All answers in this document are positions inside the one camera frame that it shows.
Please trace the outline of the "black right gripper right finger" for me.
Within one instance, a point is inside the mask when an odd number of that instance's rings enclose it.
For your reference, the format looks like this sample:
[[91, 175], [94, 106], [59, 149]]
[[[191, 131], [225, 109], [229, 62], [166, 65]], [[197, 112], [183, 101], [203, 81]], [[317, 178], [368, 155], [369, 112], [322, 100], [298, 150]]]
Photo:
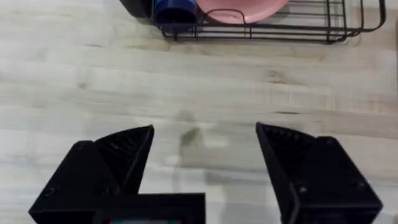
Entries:
[[282, 223], [371, 224], [383, 208], [337, 139], [256, 123]]

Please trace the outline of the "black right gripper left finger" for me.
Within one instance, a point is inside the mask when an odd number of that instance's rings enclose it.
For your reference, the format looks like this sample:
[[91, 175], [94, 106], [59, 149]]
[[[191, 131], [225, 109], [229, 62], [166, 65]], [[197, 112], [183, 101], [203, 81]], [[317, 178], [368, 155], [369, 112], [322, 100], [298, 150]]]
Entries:
[[115, 198], [138, 194], [153, 138], [148, 125], [76, 142], [29, 215], [36, 223], [94, 223]]

